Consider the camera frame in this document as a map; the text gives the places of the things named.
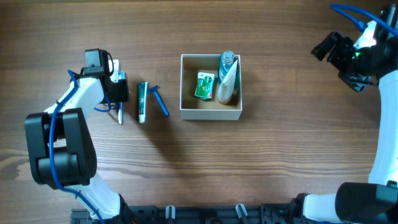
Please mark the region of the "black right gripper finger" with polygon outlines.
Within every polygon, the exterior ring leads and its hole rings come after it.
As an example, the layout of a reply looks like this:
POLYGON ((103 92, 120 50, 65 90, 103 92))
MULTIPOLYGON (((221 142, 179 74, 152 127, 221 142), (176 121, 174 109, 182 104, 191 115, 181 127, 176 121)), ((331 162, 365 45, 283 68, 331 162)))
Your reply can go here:
POLYGON ((340 72, 338 78, 356 93, 361 93, 367 86, 373 85, 371 77, 355 76, 340 72))
POLYGON ((319 61, 322 61, 327 53, 331 53, 331 56, 328 60, 333 59, 338 61, 340 57, 338 56, 336 50, 333 52, 333 48, 339 46, 342 41, 343 36, 340 33, 336 31, 330 32, 320 44, 312 49, 311 54, 319 61))

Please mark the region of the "blue white toothbrush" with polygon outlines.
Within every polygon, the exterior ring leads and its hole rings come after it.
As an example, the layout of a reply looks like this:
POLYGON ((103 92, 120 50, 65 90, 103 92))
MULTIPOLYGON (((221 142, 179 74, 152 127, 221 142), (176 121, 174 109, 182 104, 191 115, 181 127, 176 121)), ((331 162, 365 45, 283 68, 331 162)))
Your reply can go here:
MULTIPOLYGON (((125 80, 126 76, 124 71, 120 71, 119 73, 119 81, 125 80)), ((118 123, 120 125, 123 124, 123 103, 119 102, 119 108, 118 108, 118 123)))

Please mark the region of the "green Dettol soap bar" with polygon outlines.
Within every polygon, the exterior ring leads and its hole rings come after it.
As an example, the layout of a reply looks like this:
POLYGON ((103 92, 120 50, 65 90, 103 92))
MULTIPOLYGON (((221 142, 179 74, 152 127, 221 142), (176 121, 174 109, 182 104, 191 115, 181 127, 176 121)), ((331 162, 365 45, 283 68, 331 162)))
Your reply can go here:
POLYGON ((199 72, 194 96, 203 101, 210 101, 213 96, 214 81, 213 73, 199 72))

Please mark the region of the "teal mouthwash bottle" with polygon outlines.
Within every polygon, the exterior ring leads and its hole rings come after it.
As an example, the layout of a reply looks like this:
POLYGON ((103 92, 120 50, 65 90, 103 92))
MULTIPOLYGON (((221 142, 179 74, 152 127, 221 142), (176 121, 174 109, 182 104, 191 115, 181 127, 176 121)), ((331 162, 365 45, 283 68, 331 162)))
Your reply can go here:
MULTIPOLYGON (((233 66, 233 63, 235 63, 234 59, 234 53, 230 50, 227 50, 223 52, 220 55, 220 64, 219 64, 219 70, 218 70, 218 83, 220 84, 224 77, 227 75, 231 67, 233 66)), ((239 91, 239 85, 240 85, 240 64, 237 64, 237 70, 236 70, 236 78, 235 78, 235 83, 234 83, 234 91, 233 94, 237 95, 239 91)))

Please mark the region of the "white cream tube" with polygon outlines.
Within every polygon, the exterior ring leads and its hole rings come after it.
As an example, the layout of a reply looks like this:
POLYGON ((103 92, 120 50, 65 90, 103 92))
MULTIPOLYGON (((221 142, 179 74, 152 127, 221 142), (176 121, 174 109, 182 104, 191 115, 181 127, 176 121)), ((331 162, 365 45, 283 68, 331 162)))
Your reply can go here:
POLYGON ((228 104, 233 96, 236 73, 237 73, 238 61, 236 60, 229 70, 226 70, 224 65, 220 66, 218 80, 220 86, 218 88, 217 99, 221 104, 228 104))

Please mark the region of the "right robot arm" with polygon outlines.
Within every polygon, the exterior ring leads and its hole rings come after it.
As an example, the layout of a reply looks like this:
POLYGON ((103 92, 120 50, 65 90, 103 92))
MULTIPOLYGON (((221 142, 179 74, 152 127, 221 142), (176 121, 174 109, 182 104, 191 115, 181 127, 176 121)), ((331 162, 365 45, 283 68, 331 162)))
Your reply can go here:
POLYGON ((376 78, 381 96, 379 138, 366 183, 345 182, 334 194, 299 194, 290 204, 290 220, 397 223, 397 38, 353 42, 332 32, 311 53, 335 66, 354 91, 376 78))

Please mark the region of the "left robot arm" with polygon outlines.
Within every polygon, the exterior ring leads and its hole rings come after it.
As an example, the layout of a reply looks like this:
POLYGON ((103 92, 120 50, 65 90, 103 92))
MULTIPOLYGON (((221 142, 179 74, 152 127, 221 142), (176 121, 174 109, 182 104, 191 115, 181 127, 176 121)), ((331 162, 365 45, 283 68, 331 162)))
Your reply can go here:
POLYGON ((25 119, 32 176, 75 197, 93 223, 134 223, 123 197, 97 172, 97 156, 86 123, 97 104, 126 102, 127 81, 107 77, 72 78, 67 92, 43 113, 25 119))

